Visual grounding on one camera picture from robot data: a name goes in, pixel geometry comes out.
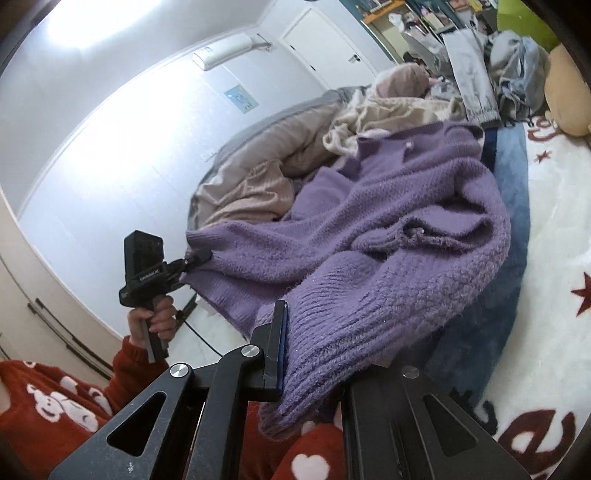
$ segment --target yellow plush toy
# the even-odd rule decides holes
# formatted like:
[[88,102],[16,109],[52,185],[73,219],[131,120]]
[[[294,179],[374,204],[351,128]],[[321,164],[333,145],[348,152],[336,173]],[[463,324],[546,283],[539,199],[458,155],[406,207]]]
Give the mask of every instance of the yellow plush toy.
[[549,63],[544,93],[550,114],[546,116],[569,135],[588,135],[591,131],[591,90],[564,45],[560,44],[550,52]]

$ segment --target door frame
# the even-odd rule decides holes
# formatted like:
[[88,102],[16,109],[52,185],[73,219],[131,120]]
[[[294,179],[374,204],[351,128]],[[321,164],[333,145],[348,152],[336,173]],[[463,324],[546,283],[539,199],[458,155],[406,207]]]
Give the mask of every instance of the door frame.
[[294,55],[299,62],[304,65],[304,67],[306,68],[306,70],[308,70],[316,80],[318,80],[320,82],[320,84],[327,89],[330,89],[330,86],[324,81],[324,79],[318,75],[318,73],[314,70],[312,70],[310,68],[310,65],[306,62],[306,60],[300,55],[300,53],[297,50],[294,50],[290,47],[289,42],[287,42],[285,40],[285,37],[289,34],[289,32],[291,30],[293,30],[293,28],[300,22],[300,20],[302,18],[304,18],[304,16],[310,11],[313,10],[315,13],[317,13],[319,16],[321,16],[332,28],[335,29],[335,31],[343,38],[343,40],[345,40],[349,46],[355,51],[355,53],[357,55],[359,55],[359,57],[361,57],[361,60],[363,60],[363,62],[367,65],[367,67],[371,70],[371,72],[374,75],[378,75],[378,71],[374,68],[374,66],[371,64],[371,62],[367,59],[367,57],[360,51],[360,49],[357,47],[357,45],[355,45],[351,39],[345,34],[345,32],[343,32],[336,24],[335,22],[332,21],[331,18],[329,18],[322,10],[320,10],[320,8],[318,7],[314,7],[312,5],[308,5],[306,7],[304,7],[301,12],[289,23],[289,25],[287,25],[287,28],[285,29],[285,31],[281,34],[281,36],[279,37],[279,41],[281,42],[281,44],[287,48],[287,50],[290,51],[290,53],[292,55]]

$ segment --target blue picture on wall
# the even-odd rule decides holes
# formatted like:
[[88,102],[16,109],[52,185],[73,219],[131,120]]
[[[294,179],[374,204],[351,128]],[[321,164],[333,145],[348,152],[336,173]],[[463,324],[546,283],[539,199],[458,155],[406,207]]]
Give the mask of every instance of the blue picture on wall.
[[250,112],[254,107],[258,106],[256,100],[242,85],[236,85],[234,88],[224,92],[224,95],[227,96],[242,113]]

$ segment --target red star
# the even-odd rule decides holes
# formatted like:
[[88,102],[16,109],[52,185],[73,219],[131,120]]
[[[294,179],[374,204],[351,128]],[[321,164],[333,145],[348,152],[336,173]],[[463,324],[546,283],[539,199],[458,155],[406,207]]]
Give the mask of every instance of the red star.
[[550,158],[550,154],[552,153],[552,151],[548,151],[548,150],[544,150],[544,153],[538,153],[536,154],[536,157],[538,157],[538,163],[542,163],[542,160],[544,160],[545,158]]
[[583,297],[583,303],[577,312],[577,317],[585,310],[591,309],[591,277],[585,273],[585,288],[581,288],[580,290],[572,290],[572,293],[578,295],[579,297]]

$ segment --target ribbed knit fabric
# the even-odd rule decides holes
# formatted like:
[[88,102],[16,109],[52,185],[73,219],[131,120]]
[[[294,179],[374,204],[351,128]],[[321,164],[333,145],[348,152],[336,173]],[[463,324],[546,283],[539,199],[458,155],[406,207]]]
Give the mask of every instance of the ribbed knit fabric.
[[335,385],[444,325],[494,277],[510,225],[475,136],[444,122],[360,140],[346,173],[321,168],[285,221],[187,233],[213,258],[184,281],[241,332],[288,303],[284,394],[261,406],[263,433],[291,433]]

